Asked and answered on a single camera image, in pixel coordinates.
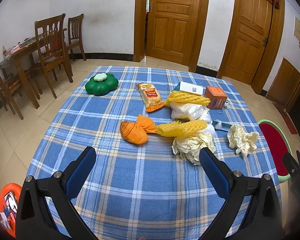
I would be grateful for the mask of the cream paper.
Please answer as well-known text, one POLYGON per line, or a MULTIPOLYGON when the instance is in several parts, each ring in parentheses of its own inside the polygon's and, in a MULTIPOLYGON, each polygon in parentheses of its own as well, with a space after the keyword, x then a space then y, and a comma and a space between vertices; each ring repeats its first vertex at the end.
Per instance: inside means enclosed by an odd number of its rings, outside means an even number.
POLYGON ((198 133, 184 138, 175 138, 172 143, 173 153, 179 155, 182 160, 189 160, 193 165, 200 165, 200 150, 205 147, 212 153, 216 151, 211 134, 198 133))
POLYGON ((232 125, 228 131, 227 138, 229 147, 235 149, 236 154, 247 157, 257 149, 257 141, 260 138, 258 132, 246 132, 240 125, 232 125))

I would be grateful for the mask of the blue plastic tray wrapper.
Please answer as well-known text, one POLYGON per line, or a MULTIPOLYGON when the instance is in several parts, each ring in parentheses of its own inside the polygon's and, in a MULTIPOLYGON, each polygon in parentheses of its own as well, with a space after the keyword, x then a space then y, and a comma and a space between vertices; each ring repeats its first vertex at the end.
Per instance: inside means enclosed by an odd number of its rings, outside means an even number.
POLYGON ((212 126, 215 130, 229 132, 230 128, 232 127, 232 124, 229 124, 227 122, 222 122, 221 120, 213 120, 212 126))

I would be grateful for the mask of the orange cardboard box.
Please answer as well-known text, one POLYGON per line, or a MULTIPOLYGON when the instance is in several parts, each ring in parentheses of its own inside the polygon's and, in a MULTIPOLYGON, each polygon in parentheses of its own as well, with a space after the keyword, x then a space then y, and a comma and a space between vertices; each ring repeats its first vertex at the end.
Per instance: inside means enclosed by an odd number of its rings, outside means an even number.
POLYGON ((208 109, 222 109, 228 96, 220 87, 207 86, 204 96, 210 99, 208 109))

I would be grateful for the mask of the yellow foam net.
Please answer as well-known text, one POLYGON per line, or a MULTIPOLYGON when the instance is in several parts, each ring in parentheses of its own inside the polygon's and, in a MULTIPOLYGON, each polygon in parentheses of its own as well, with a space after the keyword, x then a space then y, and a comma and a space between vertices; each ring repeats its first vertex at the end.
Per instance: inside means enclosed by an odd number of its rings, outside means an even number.
POLYGON ((206 98, 206 97, 201 96, 201 95, 174 90, 169 94, 169 96, 168 96, 168 98, 165 102, 165 105, 170 107, 170 104, 172 102, 175 102, 175 103, 192 103, 192 104, 207 106, 211 101, 210 101, 209 98, 206 98))
POLYGON ((207 128, 204 120, 194 120, 188 122, 174 121, 168 124, 160 124, 156 126, 155 131, 163 137, 186 137, 196 134, 198 131, 207 128))

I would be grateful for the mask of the white plastic bag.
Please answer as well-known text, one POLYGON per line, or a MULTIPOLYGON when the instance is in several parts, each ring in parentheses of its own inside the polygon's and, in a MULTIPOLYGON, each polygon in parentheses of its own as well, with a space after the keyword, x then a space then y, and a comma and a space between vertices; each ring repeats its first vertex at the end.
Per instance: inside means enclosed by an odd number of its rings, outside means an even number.
POLYGON ((193 103, 171 102, 170 108, 172 109, 172 120, 204 120, 207 123, 207 128, 198 131, 198 133, 206 133, 210 134, 212 138, 215 137, 215 128, 212 125, 212 119, 207 107, 193 103))

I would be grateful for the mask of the orange cloth bag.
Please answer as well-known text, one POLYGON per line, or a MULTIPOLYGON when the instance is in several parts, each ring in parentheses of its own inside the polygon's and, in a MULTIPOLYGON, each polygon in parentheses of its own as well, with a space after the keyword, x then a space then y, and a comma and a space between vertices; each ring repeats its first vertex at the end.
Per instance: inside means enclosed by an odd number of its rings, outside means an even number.
POLYGON ((136 122, 121 122, 120 132, 125 141, 142 145, 148 141, 148 134, 156 134, 155 128, 151 118, 139 114, 136 122))

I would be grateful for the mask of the teal white box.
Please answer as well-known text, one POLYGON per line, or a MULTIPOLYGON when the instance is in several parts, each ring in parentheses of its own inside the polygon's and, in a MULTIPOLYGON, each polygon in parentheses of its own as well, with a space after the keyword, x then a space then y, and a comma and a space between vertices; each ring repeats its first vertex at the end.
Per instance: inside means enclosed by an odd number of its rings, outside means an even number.
POLYGON ((196 94, 199 96, 203 95, 204 88, 199 85, 195 85, 193 83, 188 83, 184 81, 180 81, 176 87, 173 89, 173 91, 181 91, 181 92, 187 92, 191 94, 196 94))

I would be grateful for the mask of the orange snack bread packet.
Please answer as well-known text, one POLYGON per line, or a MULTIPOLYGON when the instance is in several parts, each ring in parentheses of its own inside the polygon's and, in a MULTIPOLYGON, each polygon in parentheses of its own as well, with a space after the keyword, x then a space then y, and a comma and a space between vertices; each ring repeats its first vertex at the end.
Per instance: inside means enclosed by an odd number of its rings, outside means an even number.
POLYGON ((151 113, 164 107, 165 103, 152 83, 139 83, 136 85, 142 101, 145 105, 146 112, 151 113))

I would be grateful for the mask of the red bin green rim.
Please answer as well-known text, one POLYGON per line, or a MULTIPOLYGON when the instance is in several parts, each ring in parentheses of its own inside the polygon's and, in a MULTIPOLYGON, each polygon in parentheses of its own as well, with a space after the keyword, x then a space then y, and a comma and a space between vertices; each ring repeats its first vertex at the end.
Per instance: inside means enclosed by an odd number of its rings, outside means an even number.
POLYGON ((282 161, 286 153, 292 153, 289 142, 279 126, 274 122, 262 119, 257 123, 267 141, 276 167, 279 183, 284 183, 290 178, 290 174, 282 161))

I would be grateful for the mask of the small wooden cabinet door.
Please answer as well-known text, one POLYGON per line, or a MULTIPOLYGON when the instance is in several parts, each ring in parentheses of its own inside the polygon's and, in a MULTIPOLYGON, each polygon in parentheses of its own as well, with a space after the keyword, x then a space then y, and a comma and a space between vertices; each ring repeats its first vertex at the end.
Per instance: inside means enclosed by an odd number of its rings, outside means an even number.
POLYGON ((287 59, 283 58, 266 98, 284 108, 292 98, 299 82, 299 71, 287 59))

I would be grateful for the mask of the wooden dining table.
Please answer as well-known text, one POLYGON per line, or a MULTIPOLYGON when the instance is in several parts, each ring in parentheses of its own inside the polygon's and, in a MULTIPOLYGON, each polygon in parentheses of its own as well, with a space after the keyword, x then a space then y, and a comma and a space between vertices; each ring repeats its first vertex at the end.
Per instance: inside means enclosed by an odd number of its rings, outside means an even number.
POLYGON ((27 80, 26 72, 21 65, 21 59, 26 56, 30 58, 31 66, 34 66, 36 63, 39 62, 38 50, 36 45, 36 37, 31 39, 30 43, 26 44, 25 46, 19 48, 17 51, 12 53, 9 59, 13 62, 13 65, 17 69, 17 73, 20 77, 21 84, 23 85, 28 98, 32 102, 34 108, 38 109, 39 103, 37 101, 37 97, 34 95, 34 92, 30 90, 30 82, 27 80))

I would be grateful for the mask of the near wooden chair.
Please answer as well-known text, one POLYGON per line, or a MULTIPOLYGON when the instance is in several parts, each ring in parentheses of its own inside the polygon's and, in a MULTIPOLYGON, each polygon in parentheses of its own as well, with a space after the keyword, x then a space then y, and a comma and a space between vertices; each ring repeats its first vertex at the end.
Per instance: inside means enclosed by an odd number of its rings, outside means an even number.
POLYGON ((57 98, 57 95, 48 77, 49 72, 52 72, 55 80, 57 80, 55 68, 62 64, 69 81, 73 82, 69 56, 64 41, 64 19, 65 13, 34 23, 39 62, 30 67, 30 73, 33 76, 39 73, 44 74, 54 98, 57 98))

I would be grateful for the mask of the left wooden door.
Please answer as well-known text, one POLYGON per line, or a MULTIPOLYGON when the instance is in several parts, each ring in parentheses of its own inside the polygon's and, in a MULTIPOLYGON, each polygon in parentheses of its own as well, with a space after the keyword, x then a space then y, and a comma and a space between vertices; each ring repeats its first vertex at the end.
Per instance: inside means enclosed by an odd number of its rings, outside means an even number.
POLYGON ((209 0, 135 0, 134 56, 183 64, 195 72, 209 0))

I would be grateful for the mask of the far wooden chair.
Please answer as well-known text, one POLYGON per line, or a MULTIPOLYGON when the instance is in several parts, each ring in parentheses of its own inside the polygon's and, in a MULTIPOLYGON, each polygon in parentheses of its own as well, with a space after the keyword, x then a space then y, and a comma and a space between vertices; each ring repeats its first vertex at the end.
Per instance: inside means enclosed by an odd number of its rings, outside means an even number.
POLYGON ((83 49, 83 42, 82 42, 82 21, 84 18, 84 14, 80 14, 76 17, 68 18, 67 22, 67 32, 68 32, 68 44, 66 48, 70 51, 71 58, 75 61, 75 56, 73 49, 79 47, 82 58, 86 61, 86 56, 83 49))

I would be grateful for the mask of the wall notice paper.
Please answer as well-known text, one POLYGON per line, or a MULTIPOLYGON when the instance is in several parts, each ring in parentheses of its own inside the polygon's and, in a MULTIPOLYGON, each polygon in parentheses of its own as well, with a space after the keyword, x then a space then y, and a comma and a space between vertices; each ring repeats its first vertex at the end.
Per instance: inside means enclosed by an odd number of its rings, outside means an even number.
POLYGON ((300 20, 297 17, 294 18, 294 36, 300 43, 300 20))

